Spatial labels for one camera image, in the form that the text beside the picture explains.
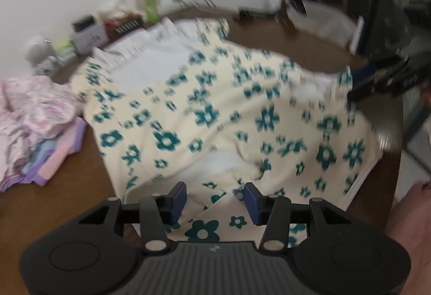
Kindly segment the person's right hand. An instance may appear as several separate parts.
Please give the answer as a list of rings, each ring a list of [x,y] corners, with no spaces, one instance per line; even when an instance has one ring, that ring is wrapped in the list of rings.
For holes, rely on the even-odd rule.
[[[414,184],[392,208],[385,230],[411,258],[403,294],[430,293],[430,184]]]

